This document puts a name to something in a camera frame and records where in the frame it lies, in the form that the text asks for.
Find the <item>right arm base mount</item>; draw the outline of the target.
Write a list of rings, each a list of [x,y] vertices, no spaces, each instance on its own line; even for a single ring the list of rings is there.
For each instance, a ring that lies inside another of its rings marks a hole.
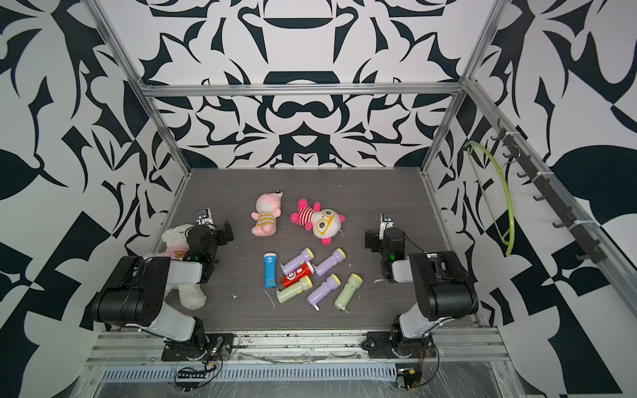
[[[431,338],[404,338],[400,333],[368,332],[361,349],[376,359],[427,359],[438,357]]]

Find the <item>blue flashlight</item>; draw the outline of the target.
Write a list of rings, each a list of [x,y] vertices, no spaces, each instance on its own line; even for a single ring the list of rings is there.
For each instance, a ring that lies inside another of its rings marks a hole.
[[[276,265],[277,254],[273,252],[265,253],[263,256],[265,270],[265,289],[273,289],[276,286]]]

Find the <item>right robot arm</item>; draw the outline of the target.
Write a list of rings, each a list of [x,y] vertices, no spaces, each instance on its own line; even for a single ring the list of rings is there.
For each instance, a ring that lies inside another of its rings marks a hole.
[[[383,277],[391,283],[412,283],[416,303],[398,315],[391,339],[400,344],[428,338],[446,323],[477,313],[474,283],[454,251],[406,252],[406,233],[393,227],[365,232],[364,245],[381,255]]]

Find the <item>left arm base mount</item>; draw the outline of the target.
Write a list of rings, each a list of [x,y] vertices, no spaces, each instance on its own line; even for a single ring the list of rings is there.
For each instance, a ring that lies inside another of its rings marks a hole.
[[[234,333],[207,333],[202,346],[193,339],[187,342],[164,342],[163,362],[205,362],[227,360],[233,351]]]

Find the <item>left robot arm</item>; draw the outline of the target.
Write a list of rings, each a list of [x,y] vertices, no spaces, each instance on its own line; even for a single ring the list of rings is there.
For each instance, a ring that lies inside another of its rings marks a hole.
[[[204,222],[166,230],[160,237],[164,251],[122,257],[103,289],[91,303],[97,323],[136,327],[170,343],[204,349],[208,345],[202,320],[165,302],[177,290],[183,308],[207,303],[202,291],[218,263],[217,250],[234,240],[230,222]]]

